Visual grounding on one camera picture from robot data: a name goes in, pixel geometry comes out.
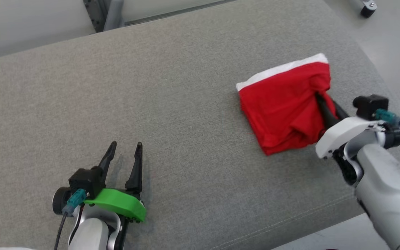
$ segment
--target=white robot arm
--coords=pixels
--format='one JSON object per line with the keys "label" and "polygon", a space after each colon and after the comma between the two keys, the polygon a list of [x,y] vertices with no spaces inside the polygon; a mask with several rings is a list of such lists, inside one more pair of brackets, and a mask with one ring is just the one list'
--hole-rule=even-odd
{"label": "white robot arm", "polygon": [[338,122],[325,117],[328,111],[317,99],[329,127],[316,144],[318,157],[336,160],[378,234],[390,249],[400,250],[400,162],[386,150],[400,144],[400,118],[386,111],[386,98],[372,95],[356,98],[356,117],[340,114],[336,104],[343,119]]}

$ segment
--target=gray fabric surface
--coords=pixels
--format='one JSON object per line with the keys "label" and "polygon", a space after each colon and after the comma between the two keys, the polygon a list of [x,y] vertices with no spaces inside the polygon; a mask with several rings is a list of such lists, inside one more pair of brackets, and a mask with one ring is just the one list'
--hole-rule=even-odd
{"label": "gray fabric surface", "polygon": [[52,195],[113,140],[116,188],[143,142],[132,249],[271,249],[360,214],[334,161],[266,157],[240,111],[237,82],[318,52],[351,114],[357,95],[389,94],[320,0],[238,0],[1,57],[0,247],[51,249]]}

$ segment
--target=stitching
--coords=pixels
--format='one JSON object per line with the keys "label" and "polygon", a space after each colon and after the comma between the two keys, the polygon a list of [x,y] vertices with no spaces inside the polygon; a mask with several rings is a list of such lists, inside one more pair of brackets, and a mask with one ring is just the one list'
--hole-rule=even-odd
{"label": "stitching", "polygon": [[[307,215],[304,215],[304,216],[302,216],[302,217],[299,217],[299,218],[297,218],[297,219],[291,220],[291,221],[288,222],[288,223],[291,223],[291,222],[293,222],[293,221],[295,221],[295,220],[298,220],[298,219],[300,219],[300,218],[303,218],[303,217],[305,217],[305,216],[312,215],[313,213],[315,213],[315,212],[317,212],[317,211],[320,211],[320,210],[325,209],[325,208],[330,207],[330,206],[334,206],[334,205],[336,205],[336,204],[338,204],[338,203],[341,203],[341,202],[347,200],[348,197],[351,197],[351,195],[352,195],[352,194],[348,194],[348,195],[342,196],[342,197],[340,197],[340,198],[338,198],[338,199],[329,201],[329,202],[327,202],[327,203],[325,203],[325,204],[323,204],[323,205],[321,205],[321,206],[317,206],[317,207],[308,209],[308,210],[306,210],[305,212],[301,212],[301,213],[299,213],[299,214],[297,214],[297,215],[295,215],[295,216],[293,216],[293,217],[290,217],[290,218],[288,218],[288,219],[285,219],[285,220],[279,221],[279,222],[277,222],[277,223],[274,223],[273,225],[266,226],[266,227],[264,227],[264,228],[262,228],[262,229],[259,229],[259,230],[257,230],[257,231],[254,231],[254,232],[252,232],[252,233],[249,233],[249,234],[240,236],[240,237],[238,237],[238,238],[235,238],[235,239],[230,240],[230,241],[228,241],[228,242],[225,242],[225,243],[223,243],[223,244],[217,245],[217,246],[211,248],[211,250],[212,250],[212,249],[215,249],[215,248],[218,248],[218,247],[221,247],[221,246],[223,246],[223,245],[226,245],[226,244],[228,244],[228,243],[231,243],[231,242],[233,242],[233,241],[236,241],[236,240],[238,240],[238,239],[244,238],[244,237],[246,237],[246,236],[250,236],[250,235],[252,235],[252,234],[256,234],[256,233],[258,233],[258,232],[260,232],[260,231],[263,231],[263,230],[268,229],[268,228],[270,228],[270,227],[276,226],[276,225],[278,225],[278,224],[280,224],[280,223],[283,223],[283,222],[285,222],[285,221],[287,221],[287,220],[294,219],[294,218],[296,218],[296,217],[299,217],[300,215],[306,214],[307,212],[310,212],[310,211],[316,209],[314,212],[312,212],[312,213],[310,213],[310,214],[307,214]],[[272,230],[272,229],[270,229],[270,230],[268,230],[268,231],[265,231],[265,232],[262,232],[262,233],[260,233],[260,234],[264,234],[264,233],[269,232],[269,231],[271,231],[271,230]],[[256,235],[254,235],[254,236],[251,236],[251,237],[249,237],[249,238],[247,238],[247,239],[244,239],[243,241],[248,240],[248,239],[251,239],[252,237],[258,236],[258,235],[260,235],[260,234],[256,234]],[[229,246],[234,245],[234,244],[239,243],[239,242],[235,242],[235,243],[230,244],[230,245],[225,246],[225,247],[229,247]]]}
{"label": "stitching", "polygon": [[266,230],[266,231],[264,231],[264,232],[261,232],[260,234],[256,234],[256,235],[251,236],[251,237],[249,237],[249,238],[246,238],[246,239],[244,239],[244,240],[241,240],[241,241],[232,243],[232,244],[230,244],[230,245],[227,245],[227,246],[225,246],[225,247],[222,247],[221,249],[225,249],[225,248],[230,247],[230,246],[232,246],[232,245],[235,245],[235,244],[237,244],[237,243],[244,242],[244,241],[246,241],[246,240],[249,240],[249,239],[251,239],[251,238],[254,238],[254,237],[256,237],[256,236],[259,236],[259,235],[261,235],[261,234],[268,233],[269,231],[274,230],[274,229],[276,229],[276,228],[278,228],[278,227],[285,226],[285,225],[287,225],[288,223],[292,223],[292,222],[294,222],[294,221],[296,221],[296,220],[299,220],[299,219],[301,219],[301,218],[303,218],[303,217],[307,217],[308,215],[312,215],[312,214],[314,214],[315,212],[318,212],[318,211],[323,210],[323,209],[325,209],[325,208],[334,206],[334,205],[339,204],[339,203],[341,203],[341,202],[343,202],[343,201],[346,201],[346,200],[348,200],[348,199],[349,199],[349,198],[346,198],[346,199],[343,199],[342,201],[338,201],[338,202],[336,202],[336,203],[334,203],[334,204],[331,204],[331,205],[329,205],[329,206],[322,207],[322,208],[317,209],[316,211],[313,211],[313,212],[311,212],[311,213],[309,213],[309,214],[307,214],[307,215],[303,215],[303,216],[301,216],[301,217],[299,217],[299,218],[296,218],[296,219],[294,219],[294,220],[291,220],[290,222],[287,222],[287,223],[285,223],[285,224],[283,224],[283,225],[276,226],[276,227],[274,227],[274,228],[271,228],[270,230]]}

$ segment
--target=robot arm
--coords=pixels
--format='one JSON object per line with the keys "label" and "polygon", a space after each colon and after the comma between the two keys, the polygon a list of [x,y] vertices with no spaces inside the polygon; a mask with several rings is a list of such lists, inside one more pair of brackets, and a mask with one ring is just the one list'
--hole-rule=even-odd
{"label": "robot arm", "polygon": [[316,153],[335,159],[378,234],[392,250],[400,250],[400,162],[386,150],[400,145],[400,118],[384,112],[388,100],[378,95],[356,98],[354,105],[356,117],[339,121],[323,115],[330,127],[317,142]]}
{"label": "robot arm", "polygon": [[[69,179],[69,187],[59,188],[52,201],[52,210],[63,215],[55,249],[58,247],[61,229],[67,215],[76,218],[68,239],[69,250],[122,250],[129,223],[143,222],[146,208],[141,201],[143,176],[143,144],[135,150],[135,163],[131,175],[124,185],[125,190],[106,188],[105,180],[111,160],[114,158],[116,142],[109,146],[98,166],[78,169]],[[78,193],[83,199],[72,202]]]}

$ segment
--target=folded red fabric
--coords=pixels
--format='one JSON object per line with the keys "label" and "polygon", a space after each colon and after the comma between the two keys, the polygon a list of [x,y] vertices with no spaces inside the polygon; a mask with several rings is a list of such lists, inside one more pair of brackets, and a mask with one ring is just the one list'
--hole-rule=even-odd
{"label": "folded red fabric", "polygon": [[238,83],[240,106],[266,155],[316,143],[324,130],[315,93],[335,114],[327,95],[330,67],[324,54],[270,68]]}

